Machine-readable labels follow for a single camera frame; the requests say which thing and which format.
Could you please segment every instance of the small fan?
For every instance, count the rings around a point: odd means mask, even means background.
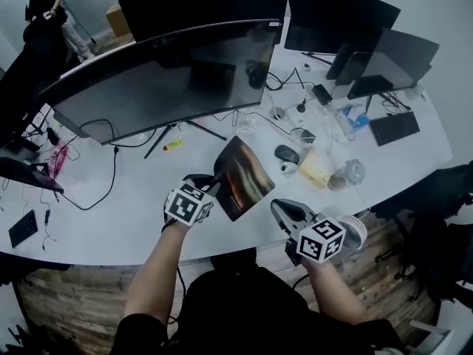
[[[343,246],[349,249],[359,250],[367,239],[367,227],[358,218],[354,216],[340,216],[338,223],[347,231]]]

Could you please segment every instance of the black shirt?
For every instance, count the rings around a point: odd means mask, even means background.
[[[30,0],[24,12],[25,21],[32,21],[33,17],[43,16],[43,13],[52,9],[55,1],[56,0]],[[60,25],[66,22],[67,14],[63,7],[58,7],[55,19]]]
[[[265,268],[241,274],[211,271],[190,286],[177,333],[146,314],[121,321],[119,354],[374,354],[403,345],[386,320],[350,325],[309,310],[300,294]]]

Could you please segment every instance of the person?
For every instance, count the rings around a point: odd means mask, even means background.
[[[256,264],[254,248],[211,258],[215,269],[184,292],[177,332],[168,339],[176,272],[190,229],[175,220],[165,224],[129,286],[111,355],[203,354],[201,350],[240,354],[253,349],[402,354],[403,345],[389,322],[369,321],[366,308],[330,262],[302,259],[319,304],[321,313],[316,313],[289,285]]]
[[[74,29],[70,18],[61,6],[62,0],[29,0],[25,9],[24,19],[31,24],[35,17],[42,16],[46,12],[51,12],[52,16],[61,25],[64,38],[69,45],[77,49],[78,54],[83,60],[92,59],[95,56],[91,53],[89,47]]]

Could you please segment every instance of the clear plastic bottle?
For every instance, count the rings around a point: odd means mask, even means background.
[[[348,186],[360,184],[365,175],[366,169],[363,163],[358,159],[350,159],[332,175],[328,182],[328,187],[334,192],[341,191]]]

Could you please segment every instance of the white desk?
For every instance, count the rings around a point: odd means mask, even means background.
[[[303,81],[327,85],[324,79],[327,66],[309,59],[298,52],[285,50],[282,45],[276,47],[271,62],[271,72],[284,77],[302,62],[313,68],[312,72],[301,72]],[[278,107],[288,108],[298,104],[304,93],[298,84],[288,84],[278,92],[265,92],[261,107],[245,109],[256,110],[268,117],[271,108],[270,97]],[[257,115],[239,115],[239,120],[252,117],[257,119],[259,127],[254,135],[242,135],[241,138],[252,148],[270,175],[276,188],[263,201],[254,206],[236,222],[232,223],[221,207],[216,206],[211,216],[196,225],[186,238],[181,260],[207,257],[230,251],[262,246],[286,238],[270,213],[270,202],[274,198],[298,200],[309,205],[315,212],[329,214],[354,214],[391,197],[431,172],[442,167],[452,158],[449,143],[437,116],[426,96],[416,101],[408,101],[404,93],[402,100],[412,107],[421,131],[408,138],[378,147],[368,127],[356,133],[355,140],[348,143],[340,132],[340,141],[334,142],[330,157],[334,163],[342,163],[349,158],[358,158],[367,168],[363,183],[355,188],[341,192],[327,189],[318,190],[298,175],[287,180],[279,170],[280,163],[273,155],[279,144],[287,144],[298,150],[287,135],[275,129]],[[348,101],[334,101],[336,106],[343,106]],[[374,98],[369,116],[375,118],[385,115],[380,100]],[[317,100],[309,104],[318,104]],[[324,118],[326,127],[332,127],[333,133],[339,131],[336,122],[330,117]],[[208,116],[197,123],[215,132],[228,136],[235,133],[231,126],[231,115],[223,122]],[[72,136],[69,130],[58,130],[63,141]],[[285,129],[295,126],[290,121],[278,122]],[[315,123],[311,128],[317,135],[314,146],[325,150],[327,129],[323,124]],[[144,160],[143,156],[153,144],[153,140],[137,149],[121,148],[117,157],[117,177],[110,196],[90,211],[82,212],[65,199],[59,197],[56,203],[52,192],[44,191],[43,200],[51,205],[48,232],[56,242],[47,240],[46,251],[41,248],[44,239],[44,213],[46,206],[40,204],[40,189],[24,187],[24,197],[28,201],[25,212],[35,209],[39,233],[11,248],[8,229],[21,218],[25,202],[21,199],[22,184],[10,181],[6,192],[1,192],[0,203],[5,212],[0,212],[0,251],[47,260],[58,263],[87,265],[127,265],[141,264],[148,257],[163,225],[163,203],[167,193],[179,180],[188,174],[213,174],[214,161],[226,143],[198,129],[186,131],[174,129],[163,142],[167,144],[183,139],[184,146],[164,152],[160,147]],[[123,143],[138,144],[137,138],[129,138]],[[93,139],[77,139],[73,145],[81,153],[77,161],[67,160],[58,176],[58,182],[64,187],[66,195],[82,206],[89,206],[108,190],[112,179],[113,148],[101,146]]]

